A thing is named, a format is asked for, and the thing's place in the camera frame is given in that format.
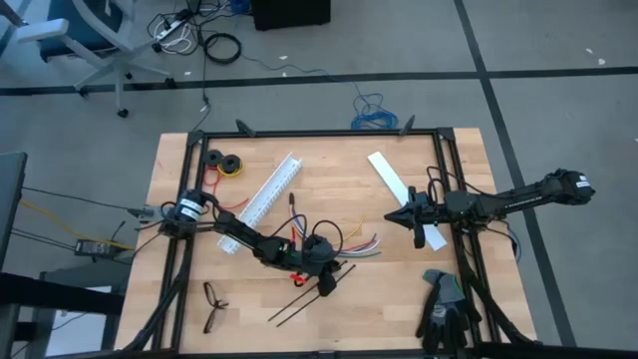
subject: yellow wire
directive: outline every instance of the yellow wire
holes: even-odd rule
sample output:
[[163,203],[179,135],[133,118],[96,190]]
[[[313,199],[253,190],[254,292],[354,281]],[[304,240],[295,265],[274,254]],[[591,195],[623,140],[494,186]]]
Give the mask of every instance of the yellow wire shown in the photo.
[[106,240],[106,239],[99,239],[99,238],[93,238],[91,236],[88,235],[83,235],[83,234],[79,234],[74,232],[68,225],[66,225],[64,222],[62,222],[59,218],[57,218],[52,212],[41,208],[33,203],[30,203],[24,199],[20,200],[20,204],[31,208],[33,210],[36,210],[44,215],[46,215],[47,217],[49,217],[49,219],[51,219],[53,222],[55,222],[56,224],[58,224],[62,229],[64,229],[66,232],[70,233],[71,235],[80,238],[80,239],[86,239],[86,240],[90,240],[90,241],[94,241],[97,243],[104,243],[104,244],[110,244],[114,247],[117,248],[121,248],[121,249],[127,249],[127,250],[134,250],[133,247],[127,246],[127,245],[123,245],[123,244],[119,244],[117,242],[113,242],[112,240]]
[[[292,205],[289,205],[289,207],[290,207],[290,216],[292,217]],[[346,240],[348,240],[351,236],[353,236],[357,232],[357,230],[359,230],[359,228],[361,228],[361,226],[363,225],[363,221],[364,220],[366,220],[366,213],[363,213],[363,215],[361,216],[361,220],[359,220],[359,224],[357,224],[357,227],[354,228],[348,235],[343,237],[343,241],[344,242]],[[299,230],[299,228],[296,225],[294,225],[294,220],[292,221],[292,223],[293,223],[293,225],[292,225],[293,228],[295,228],[295,230],[297,231],[297,234],[299,234],[299,236],[301,237],[301,235],[302,235],[301,231]]]
[[217,171],[219,172],[220,175],[224,176],[224,177],[228,177],[228,178],[233,178],[233,177],[237,177],[239,176],[239,174],[241,174],[243,172],[243,161],[239,162],[239,169],[237,169],[235,172],[233,172],[232,174],[227,174],[226,172],[224,172],[221,169],[221,166],[217,166]]

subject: colored wires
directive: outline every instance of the colored wires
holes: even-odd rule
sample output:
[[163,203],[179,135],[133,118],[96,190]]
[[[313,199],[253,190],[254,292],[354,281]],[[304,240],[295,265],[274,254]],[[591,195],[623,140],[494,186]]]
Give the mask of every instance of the colored wires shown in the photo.
[[375,233],[375,235],[372,236],[372,239],[370,239],[370,241],[366,243],[355,245],[350,248],[342,249],[341,253],[339,253],[339,256],[348,257],[348,258],[349,257],[366,258],[366,257],[379,255],[381,254],[381,251],[379,250],[373,251],[373,250],[375,250],[375,248],[379,245],[380,242],[381,242],[381,239],[377,239],[377,233]]
[[31,202],[28,202],[24,199],[20,200],[20,204],[33,209],[35,211],[38,211],[44,215],[46,215],[49,219],[51,219],[51,221],[53,221],[54,223],[58,224],[64,231],[68,232],[69,234],[73,235],[76,238],[80,238],[80,239],[86,239],[86,240],[90,240],[90,241],[94,241],[97,243],[104,243],[104,244],[108,244],[111,245],[113,247],[117,247],[117,248],[121,248],[121,249],[126,249],[126,250],[134,250],[133,247],[128,246],[128,245],[123,245],[117,242],[114,242],[112,240],[107,240],[107,239],[101,239],[101,238],[95,238],[92,236],[88,236],[88,235],[84,235],[84,234],[80,234],[77,233],[75,231],[73,231],[68,225],[66,225],[64,222],[62,222],[56,215],[54,215],[51,211],[48,211],[44,208],[41,208]]
[[[299,222],[299,220],[296,218],[297,216],[297,212],[295,210],[295,196],[293,193],[291,193],[288,196],[288,208],[290,211],[290,216],[295,218],[294,220],[291,220],[290,224],[292,226],[292,233],[293,233],[293,238],[295,237],[295,232],[297,235],[299,235],[299,237],[301,237],[301,239],[304,239],[303,236],[303,231],[302,228],[303,226],[301,225],[301,223]],[[350,237],[352,237],[357,231],[359,231],[359,229],[361,228],[361,226],[363,225],[364,220],[366,219],[366,215],[362,215],[361,216],[361,220],[359,221],[359,224],[357,224],[357,226],[350,232],[348,233],[348,235],[343,237],[343,240],[346,241],[347,239],[349,239]],[[339,255],[338,256],[343,256],[343,257],[356,257],[356,258],[366,258],[366,257],[371,257],[371,256],[375,256],[375,255],[379,255],[381,254],[381,251],[374,251],[373,250],[375,248],[377,248],[377,246],[379,245],[379,243],[381,242],[381,239],[377,238],[377,233],[375,233],[372,237],[372,239],[370,239],[369,241],[363,243],[363,244],[359,244],[359,245],[355,245],[349,248],[341,248],[341,250],[339,251]]]

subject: wire bundle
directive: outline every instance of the wire bundle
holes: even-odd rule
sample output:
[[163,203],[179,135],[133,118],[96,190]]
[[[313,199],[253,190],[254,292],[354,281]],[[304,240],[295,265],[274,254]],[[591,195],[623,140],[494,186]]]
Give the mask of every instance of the wire bundle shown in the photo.
[[[304,226],[302,226],[301,222],[299,222],[299,219],[298,219],[299,215],[295,211],[295,197],[293,193],[291,193],[288,198],[288,208],[290,211],[290,216],[294,218],[293,220],[291,220],[292,241],[293,242],[295,241],[295,238],[297,235],[302,240],[305,239],[303,234],[305,233],[305,230],[303,230]],[[366,219],[366,215],[364,214],[361,216],[361,220],[359,221],[359,224],[357,224],[357,226],[348,235],[343,237],[343,241],[346,241],[347,239],[352,237],[359,230],[359,228],[361,228],[361,226],[363,225],[363,221],[365,219]],[[376,251],[373,253],[369,253],[369,252],[375,249],[380,242],[381,242],[381,239],[378,239],[377,233],[375,233],[372,239],[370,239],[369,241],[363,244],[355,245],[349,248],[342,248],[339,251],[338,256],[353,257],[353,258],[366,258],[366,257],[375,256],[375,255],[381,254],[381,251]]]
[[372,239],[370,239],[370,241],[366,243],[342,249],[341,253],[339,253],[339,256],[347,258],[366,258],[379,255],[381,254],[381,251],[379,250],[373,253],[369,253],[374,250],[379,245],[379,243],[381,243],[381,239],[377,239],[377,233],[375,233],[375,235],[372,236]]
[[[383,95],[380,93],[363,94],[359,89],[359,85],[357,85],[354,81],[339,81],[330,75],[328,71],[321,68],[304,70],[294,64],[284,64],[278,67],[272,67],[259,59],[251,58],[244,54],[241,54],[241,57],[248,61],[255,62],[270,71],[279,71],[285,68],[291,68],[303,74],[321,73],[323,76],[335,83],[352,84],[357,92],[357,96],[352,101],[352,107],[355,109],[355,113],[357,114],[350,124],[350,128],[352,130],[392,129],[399,122],[395,114],[383,108]],[[375,103],[369,101],[370,98],[378,98],[379,101]]]

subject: white cable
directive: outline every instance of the white cable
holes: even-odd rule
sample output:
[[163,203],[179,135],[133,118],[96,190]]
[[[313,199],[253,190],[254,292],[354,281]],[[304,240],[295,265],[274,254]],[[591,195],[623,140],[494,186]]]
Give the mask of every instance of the white cable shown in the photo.
[[372,249],[376,248],[377,245],[379,245],[380,242],[381,242],[381,239],[379,238],[379,239],[377,239],[375,241],[375,243],[371,247],[368,247],[366,249],[362,249],[362,250],[342,250],[341,252],[345,253],[345,254],[361,254],[361,253],[365,253],[365,252],[371,251]]
[[[163,25],[163,22],[162,21],[158,22],[158,24],[156,25],[156,28],[153,30],[153,36],[155,38],[158,37],[158,29],[160,28],[161,25]],[[189,51],[190,47],[192,46],[192,41],[188,39],[189,36],[190,36],[190,25],[186,23],[181,28],[181,34],[177,38],[170,40],[166,43],[159,43],[159,45],[161,46],[161,50],[167,54],[171,54],[171,55],[183,54]],[[180,49],[180,50],[170,49],[171,47],[176,46],[182,42],[187,44],[186,47],[184,47],[183,49]]]

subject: eyeglasses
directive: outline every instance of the eyeglasses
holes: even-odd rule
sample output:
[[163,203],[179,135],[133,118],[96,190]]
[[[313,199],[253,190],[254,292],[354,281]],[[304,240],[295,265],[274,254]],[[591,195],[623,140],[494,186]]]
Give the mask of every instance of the eyeglasses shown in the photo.
[[217,309],[225,310],[228,303],[217,299],[215,291],[212,289],[212,285],[210,285],[209,282],[203,283],[203,291],[206,293],[206,299],[208,299],[208,303],[212,307],[212,311],[208,315],[208,320],[206,320],[206,324],[203,327],[203,333],[208,334],[210,333],[210,328],[212,328],[212,322],[215,320],[215,312]]

